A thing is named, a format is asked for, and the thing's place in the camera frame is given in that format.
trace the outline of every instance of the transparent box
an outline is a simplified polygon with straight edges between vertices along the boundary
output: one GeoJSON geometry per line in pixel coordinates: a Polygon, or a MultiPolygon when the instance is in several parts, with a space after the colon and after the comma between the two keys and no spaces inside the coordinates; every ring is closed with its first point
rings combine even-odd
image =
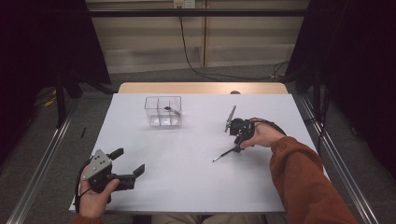
{"type": "Polygon", "coordinates": [[[149,126],[181,126],[180,96],[149,96],[145,110],[149,126]]]}

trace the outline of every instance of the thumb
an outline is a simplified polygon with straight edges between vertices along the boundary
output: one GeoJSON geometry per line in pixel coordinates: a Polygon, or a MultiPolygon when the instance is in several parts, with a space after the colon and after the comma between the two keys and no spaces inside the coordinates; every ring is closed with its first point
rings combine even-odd
{"type": "Polygon", "coordinates": [[[253,145],[254,145],[253,140],[252,140],[252,138],[250,138],[250,139],[248,139],[246,141],[241,142],[241,144],[239,146],[241,148],[246,148],[246,147],[251,147],[253,145]]]}
{"type": "Polygon", "coordinates": [[[110,194],[117,188],[117,186],[119,185],[120,181],[118,179],[113,179],[111,180],[106,188],[103,190],[103,193],[106,196],[110,196],[110,194]]]}

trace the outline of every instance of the person's left hand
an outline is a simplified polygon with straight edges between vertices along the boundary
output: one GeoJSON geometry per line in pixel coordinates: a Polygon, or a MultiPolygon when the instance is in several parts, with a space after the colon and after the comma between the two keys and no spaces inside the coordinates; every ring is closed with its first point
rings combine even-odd
{"type": "MultiPolygon", "coordinates": [[[[81,176],[84,176],[87,167],[85,167],[81,176]]],[[[108,197],[119,183],[120,181],[118,179],[113,179],[101,193],[96,193],[91,189],[84,193],[79,202],[79,214],[82,217],[101,217],[105,212],[108,197]]],[[[91,185],[88,180],[82,180],[82,178],[79,180],[79,194],[85,192],[90,187],[91,185]]]]}

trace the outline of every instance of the person's arm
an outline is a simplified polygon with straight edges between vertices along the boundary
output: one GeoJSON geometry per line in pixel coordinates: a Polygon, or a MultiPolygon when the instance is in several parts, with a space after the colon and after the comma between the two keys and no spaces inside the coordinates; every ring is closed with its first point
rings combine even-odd
{"type": "Polygon", "coordinates": [[[273,151],[271,175],[288,223],[358,223],[311,148],[263,123],[257,123],[254,136],[241,143],[241,147],[252,145],[273,151]]]}
{"type": "Polygon", "coordinates": [[[107,199],[119,183],[118,179],[113,179],[107,184],[105,190],[96,193],[90,189],[88,181],[80,179],[79,192],[83,195],[79,202],[79,213],[75,214],[71,224],[103,224],[102,215],[106,209],[107,199]]]}

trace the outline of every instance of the brown long sleeve shirt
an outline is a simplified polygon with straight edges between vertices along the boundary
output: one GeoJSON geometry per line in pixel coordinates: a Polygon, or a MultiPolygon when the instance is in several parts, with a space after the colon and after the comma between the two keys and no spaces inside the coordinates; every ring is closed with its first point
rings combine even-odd
{"type": "MultiPolygon", "coordinates": [[[[289,224],[358,223],[329,179],[318,154],[292,137],[274,142],[270,169],[289,224]]],[[[75,215],[72,224],[102,224],[75,215]]]]}

